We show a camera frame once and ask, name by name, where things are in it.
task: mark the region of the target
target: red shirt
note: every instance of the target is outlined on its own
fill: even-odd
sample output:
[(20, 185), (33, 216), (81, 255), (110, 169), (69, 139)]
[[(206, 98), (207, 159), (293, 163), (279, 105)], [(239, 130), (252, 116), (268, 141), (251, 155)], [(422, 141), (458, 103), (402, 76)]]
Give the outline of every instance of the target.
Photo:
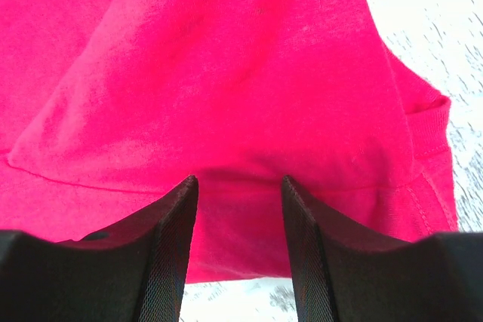
[(0, 0), (0, 227), (81, 238), (200, 181), (188, 282), (289, 276), (281, 178), (456, 230), (450, 101), (365, 0)]

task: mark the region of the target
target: pink t-shirt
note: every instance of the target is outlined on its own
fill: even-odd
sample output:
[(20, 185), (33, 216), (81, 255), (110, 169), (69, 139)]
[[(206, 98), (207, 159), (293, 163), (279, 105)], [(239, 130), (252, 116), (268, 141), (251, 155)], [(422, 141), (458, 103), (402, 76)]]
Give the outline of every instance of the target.
[(281, 178), (379, 232), (457, 230), (450, 100), (366, 0), (0, 0), (0, 228), (81, 238), (194, 174), (188, 282), (290, 276)]

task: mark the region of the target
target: seam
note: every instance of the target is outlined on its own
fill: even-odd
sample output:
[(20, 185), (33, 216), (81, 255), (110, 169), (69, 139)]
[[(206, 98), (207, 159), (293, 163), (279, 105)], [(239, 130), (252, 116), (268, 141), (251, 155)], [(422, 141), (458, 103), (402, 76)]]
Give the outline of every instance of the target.
[(431, 178), (429, 178), (428, 175), (424, 171), (421, 173), (421, 175), (423, 176), (424, 180), (426, 181), (426, 183), (431, 188), (432, 192), (434, 192), (434, 194), (436, 196), (436, 200), (438, 201), (438, 204), (439, 204), (440, 208), (442, 209), (443, 214), (445, 215), (446, 222), (448, 223), (448, 226), (453, 230), (458, 230), (458, 227), (457, 227), (456, 223), (454, 222), (454, 218), (452, 217), (452, 214), (450, 213), (449, 209), (446, 207), (445, 203), (443, 203), (443, 201), (441, 199), (441, 195), (436, 190), (436, 187), (435, 187), (434, 183), (432, 182)]
[(76, 184), (74, 182), (59, 181), (59, 180), (55, 180), (55, 179), (50, 179), (48, 177), (39, 175), (37, 173), (33, 173), (33, 172), (25, 170), (21, 167), (12, 166), (12, 165), (10, 165), (10, 163), (8, 161), (6, 161), (5, 163), (7, 164), (7, 166), (9, 166), (12, 169), (23, 171), (23, 172), (28, 173), (30, 175), (41, 177), (42, 179), (45, 179), (47, 181), (55, 182), (57, 184), (61, 184), (61, 185), (65, 185), (65, 186), (78, 186), (78, 187), (82, 187), (82, 188), (86, 188), (86, 189), (100, 190), (100, 191), (104, 191), (104, 192), (124, 192), (124, 193), (130, 193), (130, 194), (159, 195), (160, 193), (162, 193), (162, 192), (137, 192), (137, 191), (134, 191), (134, 190), (100, 188), (100, 187), (97, 187), (97, 186), (87, 186), (87, 185), (82, 185), (82, 184)]
[(406, 190), (408, 190), (409, 194), (411, 195), (413, 202), (414, 202), (414, 205), (416, 205), (416, 208), (421, 215), (421, 219), (423, 220), (424, 226), (426, 227), (428, 234), (433, 234), (433, 230), (429, 226), (429, 223), (428, 223), (428, 218), (426, 217), (426, 214), (424, 213), (424, 210), (421, 207), (420, 201), (417, 198), (416, 194), (414, 194), (414, 191), (409, 186), (406, 187)]
[(443, 150), (450, 150), (451, 148), (448, 146), (448, 145), (440, 145), (440, 146), (437, 146), (435, 147), (434, 149), (430, 149), (428, 151), (425, 151), (423, 153), (417, 153), (415, 154), (414, 156), (417, 158), (417, 157), (420, 157), (420, 156), (426, 156), (428, 154), (432, 154), (433, 152), (440, 152), (440, 151), (443, 151)]

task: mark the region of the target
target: stitching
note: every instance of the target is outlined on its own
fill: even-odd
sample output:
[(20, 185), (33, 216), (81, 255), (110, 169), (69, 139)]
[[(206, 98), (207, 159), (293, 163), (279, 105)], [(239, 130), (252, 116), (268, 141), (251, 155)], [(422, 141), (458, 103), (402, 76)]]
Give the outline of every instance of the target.
[(8, 161), (6, 161), (5, 163), (7, 164), (7, 166), (11, 167), (12, 169), (20, 170), (20, 171), (23, 171), (23, 172), (28, 173), (30, 175), (41, 177), (42, 179), (46, 179), (47, 181), (55, 182), (57, 184), (61, 184), (61, 185), (65, 185), (65, 186), (80, 186), (80, 187), (86, 188), (86, 189), (100, 190), (100, 191), (105, 191), (105, 192), (124, 192), (124, 193), (127, 192), (127, 193), (131, 193), (131, 194), (144, 194), (144, 195), (160, 195), (162, 193), (162, 192), (136, 192), (136, 191), (132, 191), (132, 190), (99, 188), (99, 187), (96, 187), (96, 186), (87, 186), (87, 185), (75, 184), (73, 182), (59, 181), (59, 180), (49, 179), (48, 177), (38, 175), (37, 173), (33, 173), (31, 171), (28, 171), (28, 170), (24, 170), (21, 167), (12, 166), (12, 165), (10, 165), (10, 163)]
[(426, 227), (426, 230), (428, 231), (428, 234), (433, 234), (433, 230), (429, 226), (429, 223), (428, 223), (428, 219), (426, 217), (426, 214), (424, 213), (424, 210), (421, 207), (421, 204), (420, 204), (419, 199), (417, 198), (416, 194), (414, 194), (414, 191), (409, 186), (406, 187), (406, 190), (408, 190), (409, 194), (413, 198), (413, 202), (416, 205), (417, 210), (420, 212), (421, 219), (424, 222), (424, 226)]
[(436, 190), (436, 187), (435, 187), (434, 183), (432, 182), (432, 180), (428, 177), (428, 175), (426, 175), (426, 173), (424, 171), (421, 173), (421, 175), (423, 176), (424, 180), (427, 182), (427, 184), (431, 188), (432, 192), (435, 193), (436, 200), (438, 201), (439, 206), (443, 210), (443, 214), (446, 217), (446, 222), (448, 223), (448, 226), (453, 230), (458, 230), (458, 227), (457, 227), (456, 223), (454, 222), (454, 218), (452, 217), (452, 213), (450, 213), (450, 211), (446, 207), (445, 203), (443, 203), (443, 201), (441, 199), (441, 195)]
[(444, 150), (444, 149), (450, 149), (450, 147), (449, 147), (449, 146), (447, 146), (447, 145), (440, 145), (440, 146), (438, 146), (438, 147), (435, 147), (434, 149), (430, 149), (430, 150), (425, 151), (425, 152), (423, 152), (423, 153), (421, 153), (421, 154), (419, 154), (419, 153), (418, 153), (418, 154), (416, 154), (415, 156), (416, 156), (416, 157), (418, 157), (418, 156), (425, 156), (425, 155), (431, 154), (431, 153), (433, 153), (433, 152), (442, 151), (442, 150)]

